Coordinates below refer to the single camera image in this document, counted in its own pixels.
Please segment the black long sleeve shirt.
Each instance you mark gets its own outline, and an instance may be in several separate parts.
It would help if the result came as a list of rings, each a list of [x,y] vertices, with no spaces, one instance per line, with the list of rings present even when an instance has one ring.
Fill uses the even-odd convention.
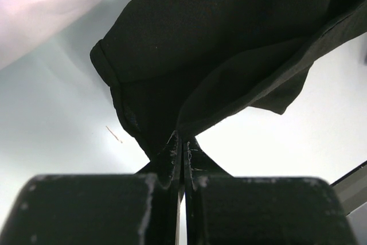
[[[246,107],[277,114],[313,63],[366,32],[366,0],[131,0],[90,52],[149,159]]]

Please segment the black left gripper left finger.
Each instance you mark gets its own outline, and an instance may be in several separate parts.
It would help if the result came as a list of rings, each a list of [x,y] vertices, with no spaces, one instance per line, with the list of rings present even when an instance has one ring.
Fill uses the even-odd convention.
[[[134,174],[40,174],[20,190],[2,244],[177,244],[181,139]]]

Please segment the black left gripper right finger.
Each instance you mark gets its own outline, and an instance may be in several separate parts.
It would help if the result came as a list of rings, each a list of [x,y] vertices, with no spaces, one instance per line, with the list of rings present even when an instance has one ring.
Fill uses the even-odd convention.
[[[234,177],[183,143],[189,244],[356,244],[333,188],[314,177]]]

